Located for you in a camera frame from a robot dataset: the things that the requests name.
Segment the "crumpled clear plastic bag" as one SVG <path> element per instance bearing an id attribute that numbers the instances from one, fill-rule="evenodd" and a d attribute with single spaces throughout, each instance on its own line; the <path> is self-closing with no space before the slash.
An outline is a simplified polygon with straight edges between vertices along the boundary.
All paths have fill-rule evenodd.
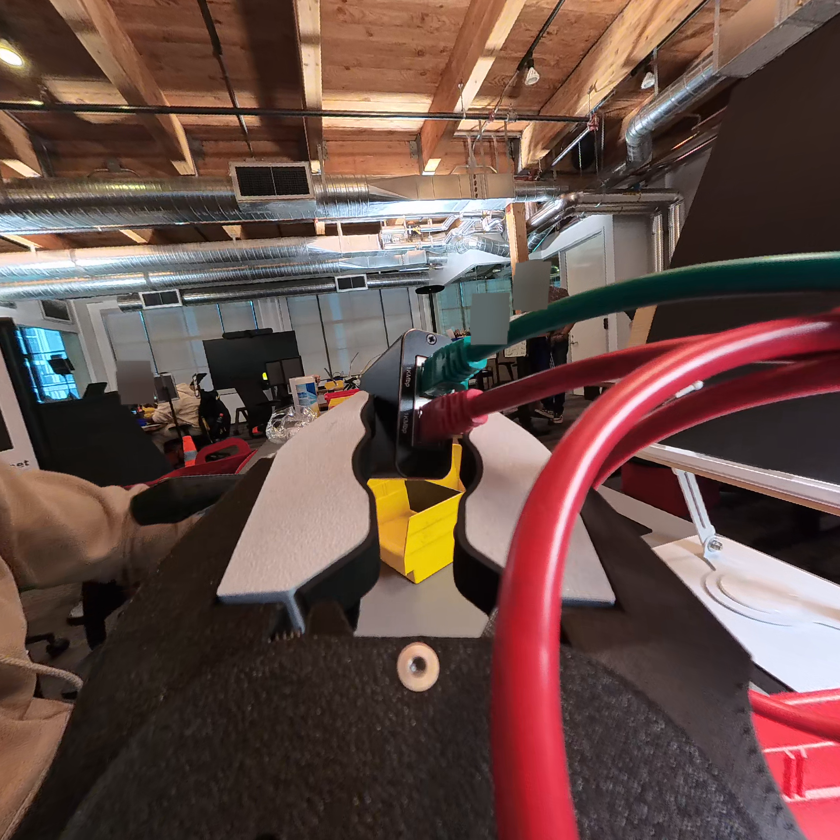
<path id="1" fill-rule="evenodd" d="M 310 406 L 278 406 L 266 424 L 266 438 L 272 444 L 282 446 L 318 417 L 318 411 L 312 410 Z"/>

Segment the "white support bracket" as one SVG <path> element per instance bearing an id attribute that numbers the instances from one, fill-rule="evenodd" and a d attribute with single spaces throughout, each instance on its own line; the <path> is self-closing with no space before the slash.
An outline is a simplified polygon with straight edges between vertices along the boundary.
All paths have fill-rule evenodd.
<path id="1" fill-rule="evenodd" d="M 672 471 L 700 541 L 701 558 L 709 569 L 702 584 L 712 600 L 759 623 L 785 627 L 833 625 L 833 619 L 823 611 L 823 604 L 778 582 L 766 581 L 725 565 L 728 556 L 711 523 L 697 478 L 683 469 L 673 468 Z"/>

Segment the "person's beige hoodie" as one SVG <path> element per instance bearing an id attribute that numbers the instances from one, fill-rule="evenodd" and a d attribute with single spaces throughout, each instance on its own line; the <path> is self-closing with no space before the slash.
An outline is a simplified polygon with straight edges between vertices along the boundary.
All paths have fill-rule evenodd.
<path id="1" fill-rule="evenodd" d="M 1 573 L 1 833 L 10 838 L 23 820 L 56 756 L 70 705 L 37 698 L 36 663 L 25 644 L 21 587 L 70 582 L 81 569 L 64 553 L 2 559 Z"/>

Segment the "black floor lamp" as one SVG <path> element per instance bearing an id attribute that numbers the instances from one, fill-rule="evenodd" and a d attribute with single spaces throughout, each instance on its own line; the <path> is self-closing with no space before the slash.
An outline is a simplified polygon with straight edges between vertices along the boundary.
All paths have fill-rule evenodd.
<path id="1" fill-rule="evenodd" d="M 430 324 L 430 332 L 437 333 L 438 332 L 438 322 L 437 322 L 437 315 L 435 309 L 435 300 L 437 295 L 445 289 L 445 285 L 442 284 L 427 284 L 425 286 L 420 286 L 415 288 L 415 293 L 421 298 L 426 301 L 426 309 L 428 315 L 428 322 Z"/>

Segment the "yellow plastic bin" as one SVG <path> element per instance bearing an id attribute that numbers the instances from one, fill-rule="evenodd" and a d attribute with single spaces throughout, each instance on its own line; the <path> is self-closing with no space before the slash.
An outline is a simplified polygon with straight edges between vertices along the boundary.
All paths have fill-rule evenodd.
<path id="1" fill-rule="evenodd" d="M 452 563 L 455 525 L 464 492 L 459 477 L 462 448 L 454 443 L 451 468 L 442 479 L 370 479 L 381 560 L 412 583 Z"/>

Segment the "black office chair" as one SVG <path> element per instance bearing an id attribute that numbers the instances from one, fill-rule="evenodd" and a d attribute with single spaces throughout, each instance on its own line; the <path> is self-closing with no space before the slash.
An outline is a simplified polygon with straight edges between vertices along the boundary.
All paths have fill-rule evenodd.
<path id="1" fill-rule="evenodd" d="M 26 648 L 45 665 L 70 668 L 103 643 L 130 591 L 116 582 L 63 584 L 22 594 Z"/>

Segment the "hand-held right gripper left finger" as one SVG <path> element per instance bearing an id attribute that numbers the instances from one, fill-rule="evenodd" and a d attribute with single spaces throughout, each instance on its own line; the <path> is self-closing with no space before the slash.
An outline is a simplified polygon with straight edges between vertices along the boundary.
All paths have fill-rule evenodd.
<path id="1" fill-rule="evenodd" d="M 280 605 L 295 631 L 321 602 L 358 622 L 381 570 L 366 465 L 373 419 L 358 391 L 280 446 L 217 588 L 221 603 Z"/>

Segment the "black tilted board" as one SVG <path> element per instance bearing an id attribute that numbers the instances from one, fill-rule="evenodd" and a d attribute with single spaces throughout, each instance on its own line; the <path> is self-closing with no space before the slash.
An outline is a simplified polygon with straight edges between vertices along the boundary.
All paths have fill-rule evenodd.
<path id="1" fill-rule="evenodd" d="M 738 84 L 672 267 L 838 251 L 838 17 Z M 838 511 L 838 394 L 721 417 L 654 461 Z"/>

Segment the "red plastic tote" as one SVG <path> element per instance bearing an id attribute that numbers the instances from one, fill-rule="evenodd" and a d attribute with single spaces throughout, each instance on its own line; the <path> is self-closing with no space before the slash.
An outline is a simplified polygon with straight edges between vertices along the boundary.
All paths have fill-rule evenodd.
<path id="1" fill-rule="evenodd" d="M 145 482 L 153 487 L 164 480 L 177 477 L 235 476 L 243 471 L 257 454 L 257 450 L 239 437 L 229 437 L 201 448 L 194 461 L 171 473 Z"/>

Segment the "curved silver air duct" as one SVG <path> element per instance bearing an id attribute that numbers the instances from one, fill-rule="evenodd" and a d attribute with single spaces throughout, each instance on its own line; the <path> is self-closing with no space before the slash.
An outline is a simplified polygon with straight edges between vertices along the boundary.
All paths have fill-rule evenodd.
<path id="1" fill-rule="evenodd" d="M 650 162 L 656 132 L 694 108 L 720 84 L 717 51 L 712 49 L 645 104 L 624 131 L 625 171 L 635 172 Z"/>

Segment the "white door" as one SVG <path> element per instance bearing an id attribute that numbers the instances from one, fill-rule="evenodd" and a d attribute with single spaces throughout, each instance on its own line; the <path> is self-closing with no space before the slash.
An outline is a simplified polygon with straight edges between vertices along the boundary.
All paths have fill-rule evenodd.
<path id="1" fill-rule="evenodd" d="M 565 286 L 570 296 L 601 289 L 606 284 L 606 246 L 603 232 L 563 252 Z M 601 316 L 577 321 L 570 331 L 569 361 L 582 361 L 609 350 L 609 321 Z"/>

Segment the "large vent grille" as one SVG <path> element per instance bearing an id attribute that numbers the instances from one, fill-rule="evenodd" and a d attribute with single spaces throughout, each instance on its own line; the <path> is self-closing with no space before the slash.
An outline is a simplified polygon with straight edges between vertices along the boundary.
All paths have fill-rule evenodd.
<path id="1" fill-rule="evenodd" d="M 316 197 L 307 162 L 230 162 L 229 174 L 240 203 L 312 201 Z"/>

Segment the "large black screen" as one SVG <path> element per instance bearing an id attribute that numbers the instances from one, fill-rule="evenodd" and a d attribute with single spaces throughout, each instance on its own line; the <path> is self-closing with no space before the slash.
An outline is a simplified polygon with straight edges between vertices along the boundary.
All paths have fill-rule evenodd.
<path id="1" fill-rule="evenodd" d="M 235 382 L 261 382 L 269 362 L 297 358 L 297 335 L 294 331 L 254 331 L 234 338 L 203 341 L 208 373 L 216 390 L 231 390 Z"/>

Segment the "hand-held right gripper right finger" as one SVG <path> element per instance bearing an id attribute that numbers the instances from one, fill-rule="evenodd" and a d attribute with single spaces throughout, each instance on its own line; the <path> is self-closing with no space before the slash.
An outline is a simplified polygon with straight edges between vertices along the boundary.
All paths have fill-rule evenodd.
<path id="1" fill-rule="evenodd" d="M 530 491 L 550 451 L 500 413 L 462 440 L 460 479 L 465 493 L 455 526 L 455 585 L 484 614 L 497 604 L 511 540 Z M 595 546 L 581 518 L 572 531 L 564 567 L 563 606 L 615 603 Z"/>

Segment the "wooden post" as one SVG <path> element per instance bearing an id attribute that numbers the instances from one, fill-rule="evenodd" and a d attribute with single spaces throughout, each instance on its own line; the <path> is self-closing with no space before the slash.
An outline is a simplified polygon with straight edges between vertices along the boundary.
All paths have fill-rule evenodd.
<path id="1" fill-rule="evenodd" d="M 527 205 L 525 203 L 508 204 L 505 217 L 511 270 L 516 272 L 521 263 L 529 261 Z"/>

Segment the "red plastic crate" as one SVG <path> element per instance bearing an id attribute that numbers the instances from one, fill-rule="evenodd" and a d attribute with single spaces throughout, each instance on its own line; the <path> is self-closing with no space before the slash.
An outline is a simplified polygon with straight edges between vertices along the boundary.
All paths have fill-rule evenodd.
<path id="1" fill-rule="evenodd" d="M 788 805 L 838 805 L 838 743 L 752 714 L 764 758 Z"/>

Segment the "person's left forearm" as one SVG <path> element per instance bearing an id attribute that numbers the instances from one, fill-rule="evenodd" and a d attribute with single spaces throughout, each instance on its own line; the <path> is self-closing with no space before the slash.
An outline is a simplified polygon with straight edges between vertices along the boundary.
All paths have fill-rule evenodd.
<path id="1" fill-rule="evenodd" d="M 2 599 L 82 582 L 141 583 L 199 520 L 139 525 L 130 503 L 143 491 L 2 464 Z"/>

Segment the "black ethernet splitter box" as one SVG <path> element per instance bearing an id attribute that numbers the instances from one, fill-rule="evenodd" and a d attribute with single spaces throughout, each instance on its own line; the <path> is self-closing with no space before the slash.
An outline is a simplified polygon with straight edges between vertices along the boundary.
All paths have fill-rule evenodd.
<path id="1" fill-rule="evenodd" d="M 409 329 L 362 374 L 370 396 L 370 467 L 372 478 L 440 480 L 452 466 L 453 442 L 422 443 L 418 417 L 430 401 L 421 392 L 426 359 L 450 344 L 450 338 Z"/>

